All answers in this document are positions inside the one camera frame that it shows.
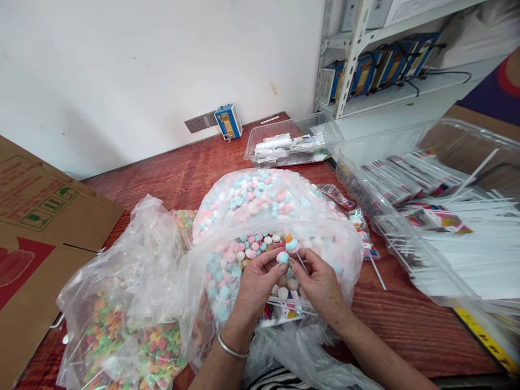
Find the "silver bracelet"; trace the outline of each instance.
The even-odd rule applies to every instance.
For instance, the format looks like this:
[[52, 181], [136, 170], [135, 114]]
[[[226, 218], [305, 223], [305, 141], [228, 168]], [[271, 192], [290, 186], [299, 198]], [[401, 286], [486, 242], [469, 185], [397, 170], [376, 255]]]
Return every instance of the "silver bracelet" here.
[[237, 354], [234, 350], [232, 350], [226, 344], [224, 344], [224, 341], [222, 341], [222, 337], [220, 336], [220, 332], [218, 333], [218, 342], [220, 343], [220, 346], [222, 347], [223, 350], [225, 350], [227, 353], [229, 353], [230, 355], [233, 355], [236, 358], [247, 359], [249, 357], [249, 352], [245, 355]]

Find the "wall stain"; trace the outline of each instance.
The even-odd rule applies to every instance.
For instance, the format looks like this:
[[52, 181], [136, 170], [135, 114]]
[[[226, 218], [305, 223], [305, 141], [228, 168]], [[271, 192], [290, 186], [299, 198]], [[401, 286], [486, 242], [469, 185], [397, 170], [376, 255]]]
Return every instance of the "wall stain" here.
[[278, 97], [278, 90], [276, 89], [276, 85], [271, 81], [269, 82], [269, 86], [271, 87], [271, 91], [274, 93], [274, 95]]

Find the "red wooden table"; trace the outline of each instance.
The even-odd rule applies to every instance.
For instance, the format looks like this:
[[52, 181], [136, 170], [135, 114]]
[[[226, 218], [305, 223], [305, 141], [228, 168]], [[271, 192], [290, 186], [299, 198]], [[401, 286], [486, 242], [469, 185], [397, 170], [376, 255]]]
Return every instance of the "red wooden table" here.
[[[288, 119], [285, 113], [277, 115], [280, 118], [276, 121]], [[243, 155], [249, 132], [258, 125], [255, 122], [245, 126], [242, 138], [231, 143], [216, 135], [85, 180], [85, 184], [127, 210], [105, 246], [112, 245], [124, 231], [129, 210], [146, 194], [162, 199], [167, 209], [196, 210], [222, 175], [251, 168]], [[334, 170], [325, 162], [289, 168], [314, 183], [333, 183], [342, 189]], [[388, 253], [384, 240], [373, 232], [370, 236], [381, 254], [377, 265], [387, 291], [381, 287], [372, 265], [365, 263], [354, 292], [354, 313], [430, 378], [503, 372], [450, 309], [435, 305], [412, 285], [397, 259]], [[55, 382], [65, 334], [63, 325], [49, 331], [16, 389], [59, 388]], [[327, 351], [339, 360], [352, 362], [344, 344]], [[186, 389], [192, 379], [192, 371], [186, 368], [175, 379], [174, 388]]]

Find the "plastic container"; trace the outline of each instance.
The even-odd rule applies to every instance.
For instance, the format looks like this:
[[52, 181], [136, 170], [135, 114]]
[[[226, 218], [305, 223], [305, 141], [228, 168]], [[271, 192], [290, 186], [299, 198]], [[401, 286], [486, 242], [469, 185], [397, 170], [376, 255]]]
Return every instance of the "plastic container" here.
[[[387, 246], [400, 259], [420, 291], [438, 305], [484, 314], [490, 323], [500, 325], [505, 331], [503, 334], [509, 342], [513, 340], [514, 345], [520, 340], [520, 300], [481, 299], [455, 273], [446, 258], [415, 231], [358, 168], [392, 154], [402, 155], [427, 148], [432, 148], [442, 163], [468, 174], [498, 148], [474, 184], [487, 191], [495, 189], [504, 197], [514, 198], [513, 202], [520, 200], [517, 168], [520, 165], [520, 144], [455, 119], [440, 119], [350, 141], [337, 151], [336, 175], [348, 194], [370, 217], [373, 229], [386, 238]], [[406, 251], [398, 250], [397, 246], [402, 248], [403, 244], [407, 244]], [[421, 282], [416, 272], [418, 267], [434, 268], [442, 275], [444, 283], [449, 284], [452, 294], [436, 296], [431, 293]]]
[[[286, 151], [278, 150], [269, 154], [255, 153], [256, 145], [263, 143], [264, 138], [287, 133], [290, 134], [290, 138], [296, 138], [302, 135], [317, 135], [320, 132], [323, 134], [323, 143], [320, 145]], [[251, 160], [254, 166], [262, 168], [316, 163], [332, 157], [334, 148], [341, 142], [343, 142], [343, 135], [334, 118], [329, 113], [320, 112], [253, 128], [249, 134], [244, 159]]]

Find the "electrical outlet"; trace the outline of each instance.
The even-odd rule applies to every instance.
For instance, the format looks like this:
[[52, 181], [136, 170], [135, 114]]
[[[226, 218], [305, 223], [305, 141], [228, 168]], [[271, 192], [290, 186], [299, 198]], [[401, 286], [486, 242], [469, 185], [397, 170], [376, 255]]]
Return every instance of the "electrical outlet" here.
[[217, 119], [215, 118], [215, 111], [188, 119], [187, 121], [184, 121], [184, 123], [186, 124], [186, 127], [190, 133], [195, 133], [218, 124]]

